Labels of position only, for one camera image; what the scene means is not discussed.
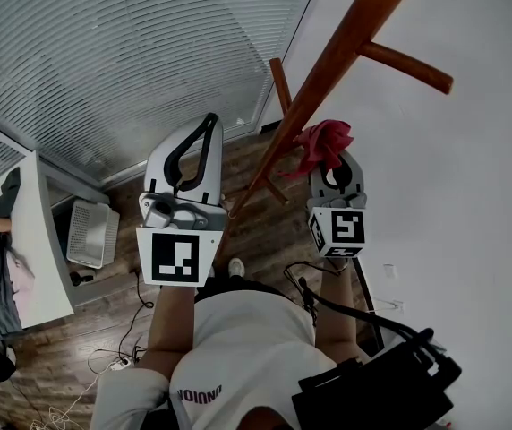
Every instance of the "white laundry basket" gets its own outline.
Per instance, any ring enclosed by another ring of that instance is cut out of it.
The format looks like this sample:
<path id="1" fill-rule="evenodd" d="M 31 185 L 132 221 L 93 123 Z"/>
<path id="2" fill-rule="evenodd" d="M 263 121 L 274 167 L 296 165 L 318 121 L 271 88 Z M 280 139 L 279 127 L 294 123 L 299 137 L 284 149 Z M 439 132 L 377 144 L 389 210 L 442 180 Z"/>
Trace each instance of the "white laundry basket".
<path id="1" fill-rule="evenodd" d="M 106 204 L 94 204 L 80 199 L 73 205 L 67 259 L 100 269 L 115 259 L 116 233 L 119 214 Z"/>

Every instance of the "white cable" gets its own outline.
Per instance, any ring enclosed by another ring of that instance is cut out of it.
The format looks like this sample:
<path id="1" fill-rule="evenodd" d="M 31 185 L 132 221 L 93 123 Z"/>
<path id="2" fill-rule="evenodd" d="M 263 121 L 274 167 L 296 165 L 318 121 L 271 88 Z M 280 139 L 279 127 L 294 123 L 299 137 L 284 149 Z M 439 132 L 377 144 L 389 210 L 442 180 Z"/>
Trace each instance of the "white cable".
<path id="1" fill-rule="evenodd" d="M 113 365 L 117 365 L 118 363 L 122 363 L 121 360 L 116 360 L 115 362 L 111 362 L 107 365 L 107 368 L 105 368 L 103 371 L 101 371 L 97 376 L 95 377 L 95 380 L 91 383 L 87 389 L 85 389 L 81 395 L 79 395 L 79 398 L 73 402 L 73 404 L 67 409 L 65 412 L 63 412 L 61 409 L 57 409 L 53 406 L 49 407 L 49 419 L 51 420 L 51 424 L 55 427 L 55 430 L 66 430 L 67 428 L 67 422 L 71 422 L 72 424 L 75 424 L 78 426 L 81 430 L 84 430 L 82 426 L 77 424 L 74 420 L 71 420 L 68 416 L 69 411 L 73 409 L 73 406 L 75 406 L 79 400 L 82 398 L 82 396 L 87 393 L 90 388 L 95 385 L 98 381 L 98 378 L 101 377 L 103 373 L 109 370 L 109 368 Z M 39 422 L 38 420 L 34 420 L 31 422 L 30 430 L 53 430 L 52 428 L 49 428 L 46 426 L 43 422 Z"/>

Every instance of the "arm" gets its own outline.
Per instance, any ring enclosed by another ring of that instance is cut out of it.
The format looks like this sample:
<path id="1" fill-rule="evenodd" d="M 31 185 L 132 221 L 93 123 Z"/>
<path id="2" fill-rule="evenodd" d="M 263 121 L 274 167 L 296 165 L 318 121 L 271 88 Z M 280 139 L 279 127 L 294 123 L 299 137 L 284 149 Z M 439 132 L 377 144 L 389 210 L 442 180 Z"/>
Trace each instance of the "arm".
<path id="1" fill-rule="evenodd" d="M 181 358 L 192 350 L 194 288 L 163 287 L 158 294 L 149 330 L 149 347 L 137 364 L 169 381 Z"/>
<path id="2" fill-rule="evenodd" d="M 344 260 L 332 261 L 339 269 L 345 265 Z M 354 307 L 350 266 L 348 265 L 339 276 L 323 272 L 321 297 L 339 305 Z M 325 261 L 324 268 L 333 269 L 333 266 Z M 320 305 L 316 322 L 316 348 L 336 363 L 360 356 L 360 349 L 355 341 L 355 319 Z"/>

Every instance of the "red cloth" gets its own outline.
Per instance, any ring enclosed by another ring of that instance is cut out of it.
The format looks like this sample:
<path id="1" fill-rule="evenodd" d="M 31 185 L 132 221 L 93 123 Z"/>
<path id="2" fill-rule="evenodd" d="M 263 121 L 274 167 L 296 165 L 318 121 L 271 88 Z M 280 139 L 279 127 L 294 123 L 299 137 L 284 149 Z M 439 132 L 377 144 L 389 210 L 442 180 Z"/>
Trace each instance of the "red cloth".
<path id="1" fill-rule="evenodd" d="M 321 161 L 326 163 L 326 170 L 339 168 L 342 163 L 337 155 L 354 141 L 354 138 L 348 135 L 351 130 L 351 125 L 335 119 L 327 119 L 305 129 L 295 139 L 303 146 L 303 158 L 298 169 L 288 176 L 309 174 Z"/>

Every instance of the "white t-shirt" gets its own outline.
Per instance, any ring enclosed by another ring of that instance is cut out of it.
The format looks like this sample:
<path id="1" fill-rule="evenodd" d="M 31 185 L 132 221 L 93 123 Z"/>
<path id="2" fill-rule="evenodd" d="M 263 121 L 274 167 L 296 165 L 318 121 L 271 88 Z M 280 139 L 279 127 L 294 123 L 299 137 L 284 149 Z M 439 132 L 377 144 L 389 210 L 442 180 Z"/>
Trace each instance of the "white t-shirt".
<path id="1" fill-rule="evenodd" d="M 314 338 L 310 315 L 284 297 L 233 291 L 204 299 L 195 305 L 194 349 L 171 383 L 140 368 L 103 374 L 91 429 L 136 430 L 167 391 L 181 429 L 236 429 L 257 407 L 299 429 L 298 381 L 336 366 Z"/>

